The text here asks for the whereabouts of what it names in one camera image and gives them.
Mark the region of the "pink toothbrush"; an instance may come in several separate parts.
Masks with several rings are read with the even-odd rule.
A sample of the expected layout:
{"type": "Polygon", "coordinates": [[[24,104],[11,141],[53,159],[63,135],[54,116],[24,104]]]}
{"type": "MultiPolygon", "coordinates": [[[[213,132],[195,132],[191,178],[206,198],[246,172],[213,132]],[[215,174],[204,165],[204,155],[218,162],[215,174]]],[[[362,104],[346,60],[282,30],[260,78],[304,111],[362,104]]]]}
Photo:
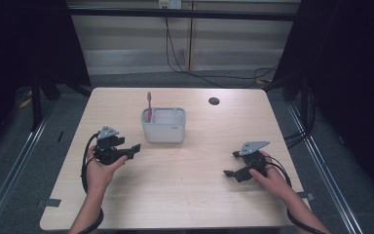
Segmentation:
{"type": "Polygon", "coordinates": [[[148,112],[147,112],[147,120],[148,120],[148,123],[151,122],[152,120],[152,105],[151,105],[151,100],[152,100],[152,95],[150,92],[148,92],[147,94],[147,100],[148,100],[148,112]]]}

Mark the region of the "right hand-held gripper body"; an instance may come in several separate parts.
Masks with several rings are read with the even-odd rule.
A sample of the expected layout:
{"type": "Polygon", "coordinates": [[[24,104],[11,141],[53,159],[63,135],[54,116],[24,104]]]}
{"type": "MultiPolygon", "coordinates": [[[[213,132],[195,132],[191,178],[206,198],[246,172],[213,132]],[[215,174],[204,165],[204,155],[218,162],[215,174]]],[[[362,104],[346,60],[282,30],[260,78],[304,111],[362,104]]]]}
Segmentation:
{"type": "Polygon", "coordinates": [[[263,176],[267,175],[267,162],[260,149],[268,144],[269,141],[247,141],[239,151],[239,156],[244,160],[245,164],[263,176]]]}

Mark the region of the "grey toothbrush holder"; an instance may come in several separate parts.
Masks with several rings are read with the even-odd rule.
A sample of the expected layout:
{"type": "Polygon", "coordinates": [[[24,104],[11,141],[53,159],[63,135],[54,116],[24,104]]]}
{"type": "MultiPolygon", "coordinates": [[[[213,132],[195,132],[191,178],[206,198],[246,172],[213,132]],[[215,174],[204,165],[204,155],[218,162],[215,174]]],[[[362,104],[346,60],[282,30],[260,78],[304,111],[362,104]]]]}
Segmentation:
{"type": "Polygon", "coordinates": [[[184,140],[186,111],[180,107],[153,107],[141,112],[141,124],[148,142],[179,143],[184,140]]]}

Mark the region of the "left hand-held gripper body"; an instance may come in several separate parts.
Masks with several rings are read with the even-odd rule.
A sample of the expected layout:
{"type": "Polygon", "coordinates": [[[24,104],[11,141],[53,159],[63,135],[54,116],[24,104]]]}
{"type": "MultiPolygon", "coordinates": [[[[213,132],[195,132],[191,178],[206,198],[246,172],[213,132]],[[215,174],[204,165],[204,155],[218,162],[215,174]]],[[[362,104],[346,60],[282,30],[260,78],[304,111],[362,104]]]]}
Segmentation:
{"type": "Polygon", "coordinates": [[[117,146],[113,145],[114,137],[119,132],[109,126],[103,126],[96,136],[96,147],[94,157],[104,165],[111,165],[122,157],[117,146]]]}

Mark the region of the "dark curtain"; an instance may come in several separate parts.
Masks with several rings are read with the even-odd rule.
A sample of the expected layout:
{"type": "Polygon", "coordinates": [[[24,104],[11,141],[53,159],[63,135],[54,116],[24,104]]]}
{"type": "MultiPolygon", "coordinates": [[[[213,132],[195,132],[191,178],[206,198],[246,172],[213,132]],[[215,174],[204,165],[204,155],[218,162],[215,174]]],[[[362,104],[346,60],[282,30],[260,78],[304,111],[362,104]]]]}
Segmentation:
{"type": "Polygon", "coordinates": [[[308,85],[374,180],[374,0],[301,0],[275,79],[308,85]]]}
{"type": "Polygon", "coordinates": [[[0,0],[0,136],[18,89],[90,83],[67,0],[0,0]]]}

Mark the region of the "black metal stand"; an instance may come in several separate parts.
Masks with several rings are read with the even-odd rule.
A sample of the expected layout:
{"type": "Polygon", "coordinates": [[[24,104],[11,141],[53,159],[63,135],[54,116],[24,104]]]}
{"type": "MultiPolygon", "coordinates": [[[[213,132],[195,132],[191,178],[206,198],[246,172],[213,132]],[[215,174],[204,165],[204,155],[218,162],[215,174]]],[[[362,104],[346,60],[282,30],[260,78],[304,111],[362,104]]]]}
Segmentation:
{"type": "Polygon", "coordinates": [[[42,121],[42,108],[41,108],[41,93],[39,86],[39,79],[36,72],[31,76],[31,94],[32,94],[32,111],[33,122],[31,131],[34,132],[38,129],[42,121]]]}

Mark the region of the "white wall socket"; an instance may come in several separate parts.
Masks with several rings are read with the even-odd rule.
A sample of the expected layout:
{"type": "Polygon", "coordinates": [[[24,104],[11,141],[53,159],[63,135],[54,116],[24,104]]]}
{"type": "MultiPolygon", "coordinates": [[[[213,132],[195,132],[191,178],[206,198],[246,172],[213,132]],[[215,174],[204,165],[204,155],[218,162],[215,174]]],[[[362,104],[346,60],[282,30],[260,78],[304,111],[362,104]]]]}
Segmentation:
{"type": "Polygon", "coordinates": [[[181,0],[158,0],[160,9],[171,9],[171,10],[181,10],[182,1],[181,0]]]}

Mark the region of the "black horizontal frame bar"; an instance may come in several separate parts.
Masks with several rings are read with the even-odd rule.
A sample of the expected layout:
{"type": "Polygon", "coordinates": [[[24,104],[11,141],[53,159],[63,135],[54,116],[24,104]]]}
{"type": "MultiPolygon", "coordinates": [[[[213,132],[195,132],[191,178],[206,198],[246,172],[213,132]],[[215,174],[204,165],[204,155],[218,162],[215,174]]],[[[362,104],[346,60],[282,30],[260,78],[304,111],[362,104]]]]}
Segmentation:
{"type": "Polygon", "coordinates": [[[295,21],[296,14],[282,13],[248,13],[202,10],[164,10],[164,9],[120,9],[120,8],[87,8],[70,7],[68,12],[77,16],[108,17],[147,17],[147,18],[186,18],[186,19],[223,19],[223,20],[273,20],[295,21]]]}

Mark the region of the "person's left hand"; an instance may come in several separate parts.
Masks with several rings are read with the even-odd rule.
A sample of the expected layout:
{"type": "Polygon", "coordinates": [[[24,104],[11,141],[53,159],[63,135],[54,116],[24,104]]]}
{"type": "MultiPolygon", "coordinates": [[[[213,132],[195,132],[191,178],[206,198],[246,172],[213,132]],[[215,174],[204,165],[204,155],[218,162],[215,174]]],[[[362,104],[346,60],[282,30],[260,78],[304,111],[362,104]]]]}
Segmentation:
{"type": "Polygon", "coordinates": [[[87,153],[87,184],[88,196],[103,195],[112,181],[114,173],[128,161],[127,156],[122,156],[111,165],[103,165],[94,157],[95,146],[92,145],[87,153]]]}

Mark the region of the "metal floor rail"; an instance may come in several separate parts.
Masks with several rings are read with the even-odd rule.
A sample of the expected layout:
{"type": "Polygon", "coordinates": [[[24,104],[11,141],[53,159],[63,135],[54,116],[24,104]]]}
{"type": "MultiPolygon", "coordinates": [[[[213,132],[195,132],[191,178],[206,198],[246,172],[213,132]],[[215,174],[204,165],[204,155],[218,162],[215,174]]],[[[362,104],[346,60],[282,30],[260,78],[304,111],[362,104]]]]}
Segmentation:
{"type": "Polygon", "coordinates": [[[337,184],[333,174],[329,170],[314,138],[307,134],[307,130],[302,125],[301,114],[297,109],[297,106],[289,102],[287,104],[293,121],[298,129],[298,132],[302,135],[304,144],[306,145],[317,169],[323,183],[338,211],[339,216],[342,218],[346,229],[349,234],[364,234],[356,217],[348,204],[345,196],[343,195],[339,185],[337,184]]]}
{"type": "Polygon", "coordinates": [[[31,107],[16,108],[4,123],[0,135],[0,216],[55,106],[55,101],[45,104],[37,123],[31,107]]]}

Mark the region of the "person's right hand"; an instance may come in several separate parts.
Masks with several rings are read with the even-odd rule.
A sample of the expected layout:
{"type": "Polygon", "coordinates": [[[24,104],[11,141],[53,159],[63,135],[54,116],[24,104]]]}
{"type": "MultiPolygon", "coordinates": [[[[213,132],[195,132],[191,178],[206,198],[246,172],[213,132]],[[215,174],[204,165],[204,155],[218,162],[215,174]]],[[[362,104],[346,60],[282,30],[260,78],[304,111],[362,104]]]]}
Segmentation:
{"type": "Polygon", "coordinates": [[[271,194],[277,196],[281,200],[285,200],[293,193],[292,188],[286,183],[283,176],[275,166],[268,164],[266,167],[267,175],[263,176],[254,169],[250,169],[249,173],[255,180],[260,182],[263,187],[271,194]]]}

